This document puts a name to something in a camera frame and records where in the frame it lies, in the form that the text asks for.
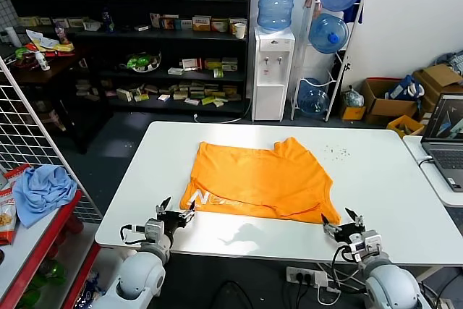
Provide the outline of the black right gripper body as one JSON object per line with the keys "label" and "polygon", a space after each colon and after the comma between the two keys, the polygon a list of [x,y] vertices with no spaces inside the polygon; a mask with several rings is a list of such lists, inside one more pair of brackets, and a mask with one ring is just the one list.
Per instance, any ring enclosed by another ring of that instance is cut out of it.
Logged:
{"label": "black right gripper body", "polygon": [[334,239],[337,242],[351,242],[355,234],[362,234],[364,232],[363,224],[356,224],[351,222],[338,226],[334,232]]}

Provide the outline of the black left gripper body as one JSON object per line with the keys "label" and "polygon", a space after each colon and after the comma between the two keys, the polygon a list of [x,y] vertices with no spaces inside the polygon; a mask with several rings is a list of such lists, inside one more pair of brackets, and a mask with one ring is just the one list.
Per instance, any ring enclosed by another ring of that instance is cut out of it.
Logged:
{"label": "black left gripper body", "polygon": [[164,211],[158,215],[158,219],[164,223],[164,234],[173,237],[178,228],[185,228],[190,222],[190,211],[176,212]]}

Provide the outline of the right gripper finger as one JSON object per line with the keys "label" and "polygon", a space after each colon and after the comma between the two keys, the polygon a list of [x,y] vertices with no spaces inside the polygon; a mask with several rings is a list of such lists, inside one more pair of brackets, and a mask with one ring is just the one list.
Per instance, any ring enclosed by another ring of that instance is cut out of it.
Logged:
{"label": "right gripper finger", "polygon": [[353,223],[356,226],[356,228],[362,229],[363,228],[363,217],[357,215],[353,210],[349,208],[345,208],[345,211],[347,212],[349,217],[353,220]]}
{"label": "right gripper finger", "polygon": [[328,221],[328,219],[323,214],[321,214],[321,218],[322,218],[322,222],[323,222],[323,231],[326,234],[328,234],[328,235],[337,235],[339,233],[340,229],[336,225],[330,223]]}

